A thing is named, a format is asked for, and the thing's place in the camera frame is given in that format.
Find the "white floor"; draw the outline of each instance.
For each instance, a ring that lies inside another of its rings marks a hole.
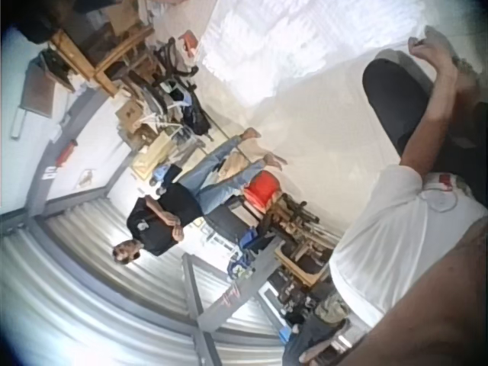
[[[429,24],[480,72],[488,33],[475,13],[458,0],[188,0],[155,29],[160,40],[193,30],[207,111],[229,135],[258,128],[260,147],[290,163],[284,190],[340,233],[398,161],[364,95],[365,66],[384,48],[406,51]]]

